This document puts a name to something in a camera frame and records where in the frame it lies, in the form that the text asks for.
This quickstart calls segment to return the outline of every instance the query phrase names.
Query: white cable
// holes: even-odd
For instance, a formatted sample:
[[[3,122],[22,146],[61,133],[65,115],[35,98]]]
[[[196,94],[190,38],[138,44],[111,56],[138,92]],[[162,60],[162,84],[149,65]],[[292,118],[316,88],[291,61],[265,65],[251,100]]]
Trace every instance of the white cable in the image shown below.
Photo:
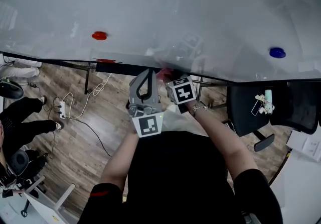
[[[83,108],[82,112],[81,112],[81,115],[79,115],[78,117],[75,117],[74,119],[78,119],[80,118],[83,114],[84,114],[84,111],[86,109],[86,106],[87,106],[87,103],[88,103],[88,100],[89,100],[89,97],[93,94],[94,96],[97,96],[99,95],[99,93],[105,89],[105,85],[107,84],[107,82],[109,81],[109,78],[110,76],[112,75],[112,73],[109,74],[108,78],[107,78],[107,81],[105,83],[100,83],[96,86],[96,88],[88,95],[87,97],[87,101],[86,101],[86,104],[85,104],[85,107]],[[62,101],[64,101],[64,99],[66,98],[67,95],[71,94],[72,95],[72,100],[71,100],[71,104],[70,104],[70,109],[69,109],[69,118],[70,118],[70,112],[71,112],[71,107],[72,107],[72,102],[74,100],[74,95],[69,92],[68,94],[65,95],[65,97],[62,99]]]

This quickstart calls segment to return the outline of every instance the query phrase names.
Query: black shirt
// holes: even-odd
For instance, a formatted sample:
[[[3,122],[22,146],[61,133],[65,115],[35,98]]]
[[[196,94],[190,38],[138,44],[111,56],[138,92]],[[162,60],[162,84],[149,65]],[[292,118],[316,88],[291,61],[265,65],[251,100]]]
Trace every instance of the black shirt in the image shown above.
[[[282,223],[280,206],[259,170],[227,182],[227,170],[212,141],[188,132],[163,132],[139,140],[129,174],[127,202],[109,183],[96,185],[79,223],[140,220],[203,220],[245,223],[253,213],[262,224]]]

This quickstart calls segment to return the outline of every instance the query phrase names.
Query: watch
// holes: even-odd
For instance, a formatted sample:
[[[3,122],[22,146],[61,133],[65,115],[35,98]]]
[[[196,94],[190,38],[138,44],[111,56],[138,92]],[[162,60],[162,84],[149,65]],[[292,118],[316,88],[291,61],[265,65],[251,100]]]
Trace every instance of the watch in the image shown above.
[[[204,108],[205,110],[207,110],[207,106],[201,101],[198,101],[196,104],[194,104],[190,112],[193,117],[195,117],[195,113],[199,108]]]

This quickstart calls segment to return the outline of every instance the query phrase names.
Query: wooden floor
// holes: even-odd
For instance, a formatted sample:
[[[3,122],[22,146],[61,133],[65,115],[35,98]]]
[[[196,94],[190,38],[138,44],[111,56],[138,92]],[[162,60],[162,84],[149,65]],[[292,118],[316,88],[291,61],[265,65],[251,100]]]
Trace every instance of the wooden floor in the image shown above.
[[[71,116],[76,117],[81,114],[87,99],[87,95],[84,95],[85,75],[85,71],[44,64],[40,76],[30,80],[39,86],[41,95],[45,94],[48,97],[46,110],[49,109],[54,97],[58,96],[62,99],[68,92],[72,92],[74,102]],[[88,87],[95,88],[99,83],[105,82],[107,77],[107,73],[92,72]],[[90,96],[85,113],[80,118],[81,121],[86,122],[94,129],[111,155],[124,137],[129,123],[129,115],[125,105],[128,100],[129,82],[132,79],[132,76],[111,75],[105,89],[96,97]],[[23,88],[26,96],[39,97],[37,88],[29,86]],[[161,84],[159,84],[159,90],[160,99],[165,108],[170,101],[166,96],[165,88]],[[214,105],[221,104],[226,100],[226,88],[203,88],[201,100],[203,102],[214,101]],[[65,102],[68,112],[71,96],[67,96]],[[227,119],[225,108],[211,111],[211,114],[221,121]],[[32,114],[26,122],[46,120],[47,118],[48,112],[42,110],[39,114]],[[50,118],[60,121],[59,114],[53,111],[51,111]],[[86,125],[72,120],[63,120],[63,124],[63,130],[55,131],[55,141],[53,133],[42,134],[35,137],[29,147],[45,153],[51,152],[55,143],[53,153],[51,153],[52,159],[48,158],[48,164],[42,171],[42,174],[46,177],[47,195],[56,201],[69,185],[74,183],[76,188],[68,197],[64,206],[79,216],[109,157],[102,149],[95,134]],[[270,180],[286,155],[287,147],[285,143],[291,129],[267,125],[260,131],[264,135],[275,133],[274,143],[261,152],[255,153],[253,151],[253,145],[258,142],[253,134],[244,136],[241,140],[253,153],[260,170]]]

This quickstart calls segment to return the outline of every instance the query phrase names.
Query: power strip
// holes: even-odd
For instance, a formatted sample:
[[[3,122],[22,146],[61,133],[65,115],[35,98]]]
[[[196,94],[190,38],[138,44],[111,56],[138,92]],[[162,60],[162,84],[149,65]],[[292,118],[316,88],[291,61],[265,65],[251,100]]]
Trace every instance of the power strip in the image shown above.
[[[64,101],[59,102],[59,111],[60,111],[60,118],[66,118],[66,103]]]

